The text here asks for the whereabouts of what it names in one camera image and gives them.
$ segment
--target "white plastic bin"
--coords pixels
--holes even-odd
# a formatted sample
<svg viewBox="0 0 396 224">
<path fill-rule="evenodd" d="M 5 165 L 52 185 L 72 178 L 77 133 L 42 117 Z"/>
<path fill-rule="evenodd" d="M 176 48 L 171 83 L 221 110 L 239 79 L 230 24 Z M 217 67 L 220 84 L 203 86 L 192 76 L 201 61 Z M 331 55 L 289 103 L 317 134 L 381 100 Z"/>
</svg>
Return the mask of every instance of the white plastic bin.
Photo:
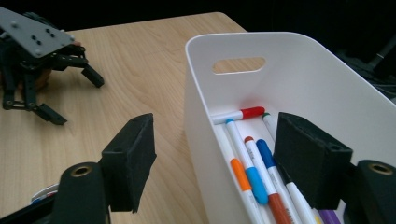
<svg viewBox="0 0 396 224">
<path fill-rule="evenodd" d="M 275 120 L 278 112 L 296 114 L 351 147 L 353 163 L 396 165 L 395 104 L 314 39 L 283 32 L 199 35 L 186 54 L 185 129 L 210 223 L 249 223 L 223 155 L 230 147 L 224 125 L 213 125 L 211 115 L 256 105 Z M 213 72 L 218 61 L 251 57 L 263 57 L 264 66 Z M 263 138 L 274 149 L 261 118 L 237 124 L 241 134 Z"/>
</svg>

